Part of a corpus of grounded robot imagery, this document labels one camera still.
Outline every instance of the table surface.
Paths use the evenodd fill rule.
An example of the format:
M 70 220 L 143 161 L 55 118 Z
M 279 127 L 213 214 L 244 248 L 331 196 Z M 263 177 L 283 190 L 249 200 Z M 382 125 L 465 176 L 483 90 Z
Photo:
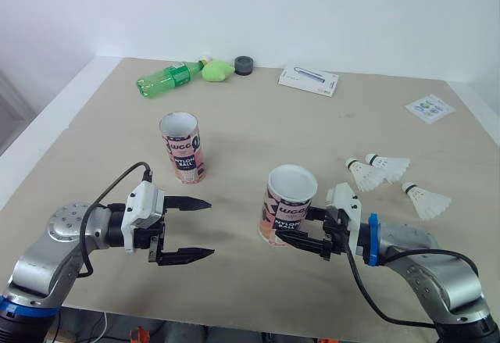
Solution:
M 138 76 L 168 63 L 124 59 L 63 131 L 0 212 L 6 282 L 19 256 L 60 206 L 92 201 L 130 164 L 144 160 L 171 195 L 212 203 L 199 212 L 170 211 L 166 249 L 199 246 L 215 255 L 186 266 L 158 267 L 146 251 L 94 252 L 95 274 L 79 279 L 67 306 L 249 330 L 370 342 L 435 342 L 427 329 L 385 323 L 369 308 L 345 256 L 327 263 L 294 248 L 272 248 L 258 234 L 268 173 L 282 163 L 311 170 L 327 189 L 353 180 L 344 162 L 369 152 L 408 156 L 405 180 L 440 192 L 452 205 L 423 222 L 400 184 L 359 194 L 363 217 L 428 229 L 442 248 L 463 252 L 480 268 L 484 294 L 500 316 L 497 259 L 500 216 L 498 147 L 443 81 L 342 73 L 333 98 L 277 85 L 279 69 L 257 68 L 223 83 L 197 78 L 154 99 Z M 456 112 L 427 125 L 403 106 L 434 94 Z M 182 185 L 173 175 L 158 122 L 172 111 L 198 117 L 207 175 Z M 107 198 L 124 202 L 140 173 Z M 386 314 L 426 320 L 409 286 L 387 268 L 360 273 Z

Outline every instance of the white box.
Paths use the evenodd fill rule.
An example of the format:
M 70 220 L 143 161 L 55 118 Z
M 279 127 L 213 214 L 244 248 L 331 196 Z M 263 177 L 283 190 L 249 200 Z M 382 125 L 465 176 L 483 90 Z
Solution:
M 295 65 L 286 66 L 278 80 L 278 84 L 327 97 L 334 94 L 337 82 L 338 75 Z

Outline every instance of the shuttlecock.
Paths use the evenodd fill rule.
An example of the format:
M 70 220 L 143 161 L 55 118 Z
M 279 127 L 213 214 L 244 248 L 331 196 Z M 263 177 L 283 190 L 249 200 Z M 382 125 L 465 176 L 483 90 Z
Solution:
M 384 179 L 387 179 L 385 171 L 361 163 L 357 159 L 349 158 L 345 165 L 351 171 L 354 181 L 361 192 L 371 191 L 381 185 Z
M 409 166 L 409 158 L 380 157 L 377 154 L 367 154 L 366 163 L 377 169 L 382 169 L 387 174 L 390 183 L 401 179 Z
M 452 203 L 449 197 L 426 191 L 412 182 L 403 183 L 401 189 L 412 199 L 416 213 L 423 220 L 435 218 Z

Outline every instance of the black cable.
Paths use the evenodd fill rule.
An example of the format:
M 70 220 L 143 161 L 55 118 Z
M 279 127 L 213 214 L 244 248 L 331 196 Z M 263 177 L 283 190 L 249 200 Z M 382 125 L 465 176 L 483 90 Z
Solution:
M 76 343 L 83 343 L 85 341 L 88 341 L 89 339 L 96 339 L 96 338 L 97 337 L 90 337 L 90 338 L 80 339 L 79 341 L 76 341 Z M 101 339 L 109 339 L 110 341 L 126 341 L 126 342 L 130 343 L 130 339 L 122 339 L 122 338 L 110 337 L 108 335 L 102 336 Z
M 165 326 L 165 322 L 166 321 L 161 322 L 161 324 L 152 333 L 150 333 L 149 337 L 153 338 L 155 335 L 157 335 L 159 331 L 162 330 L 163 327 Z
M 159 331 L 162 330 L 163 326 L 165 325 L 165 322 L 166 321 L 161 322 L 161 324 L 152 333 L 150 333 L 149 337 L 153 338 L 155 335 L 157 335 L 159 333 Z M 85 338 L 85 339 L 80 339 L 79 341 L 76 341 L 76 343 L 83 343 L 85 341 L 90 341 L 91 339 L 96 339 L 96 338 L 97 337 L 89 337 L 89 338 Z M 112 337 L 109 335 L 104 335 L 103 337 L 101 337 L 101 339 L 109 339 L 112 341 L 128 341 L 128 342 L 130 342 L 130 339 L 122 339 L 122 338 Z
M 414 322 L 414 321 L 406 321 L 406 320 L 396 320 L 395 318 L 391 318 L 384 314 L 377 304 L 372 300 L 370 295 L 368 294 L 368 291 L 366 290 L 365 286 L 363 285 L 363 282 L 361 281 L 361 277 L 359 276 L 358 268 L 356 267 L 354 257 L 352 256 L 351 249 L 349 248 L 349 245 L 346 244 L 345 246 L 345 251 L 347 252 L 347 258 L 349 260 L 349 265 L 351 266 L 352 270 L 352 275 L 354 277 L 354 280 L 356 284 L 358 285 L 359 290 L 361 291 L 361 294 L 365 298 L 366 302 L 372 307 L 372 309 L 375 311 L 375 313 L 382 319 L 385 320 L 389 323 L 393 323 L 395 325 L 404 325 L 404 326 L 414 326 L 414 327 L 425 327 L 427 329 L 434 329 L 435 326 L 432 323 L 425 323 L 425 322 Z
M 54 334 L 54 338 L 52 339 L 52 343 L 55 342 L 57 335 L 59 334 L 59 329 L 61 328 L 61 309 L 60 308 L 59 308 L 58 316 L 59 316 L 59 318 L 57 321 L 57 329 L 55 329 L 55 334 Z
M 381 265 L 385 265 L 387 263 L 395 261 L 396 259 L 401 259 L 408 255 L 450 255 L 452 257 L 456 257 L 457 259 L 464 260 L 467 263 L 467 265 L 469 265 L 472 268 L 473 272 L 476 273 L 477 276 L 479 276 L 479 270 L 477 269 L 477 265 L 474 263 L 472 259 L 470 259 L 466 255 L 463 255 L 462 253 L 447 251 L 445 249 L 412 249 L 409 251 L 398 253 L 397 255 L 392 255 L 390 257 L 387 257 L 385 261 L 381 263 Z
M 94 325 L 91 328 L 91 333 L 90 333 L 91 336 L 93 335 L 95 328 L 98 326 L 98 324 L 102 321 L 103 318 L 104 318 L 104 313 L 101 313 L 101 316 L 99 316 L 99 318 L 97 319 L 97 321 L 95 321 Z
M 87 230 L 88 218 L 90 217 L 92 211 L 100 205 L 101 200 L 114 188 L 116 185 L 122 181 L 129 173 L 137 169 L 139 166 L 145 167 L 145 172 L 142 175 L 142 180 L 151 181 L 152 180 L 152 172 L 151 167 L 146 162 L 137 162 L 128 169 L 126 169 L 119 177 L 113 181 L 109 187 L 107 187 L 104 192 L 102 192 L 99 197 L 95 199 L 95 201 L 88 207 L 87 211 L 84 214 L 84 217 L 81 220 L 80 225 L 80 252 L 81 257 L 84 261 L 85 267 L 87 268 L 86 273 L 79 273 L 79 278 L 89 277 L 94 273 L 94 268 L 92 267 L 91 260 L 88 258 L 88 250 L 87 250 L 87 241 L 85 240 L 85 231 Z

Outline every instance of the cylindrical tube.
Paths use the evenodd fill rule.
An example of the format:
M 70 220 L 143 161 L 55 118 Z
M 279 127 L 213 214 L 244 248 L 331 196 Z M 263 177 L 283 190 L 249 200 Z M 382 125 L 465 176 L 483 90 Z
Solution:
M 198 121 L 190 113 L 170 113 L 159 122 L 170 162 L 184 184 L 196 184 L 205 176 L 205 162 Z
M 259 232 L 271 245 L 286 245 L 276 236 L 276 229 L 297 230 L 305 219 L 318 183 L 303 167 L 281 165 L 269 174 Z

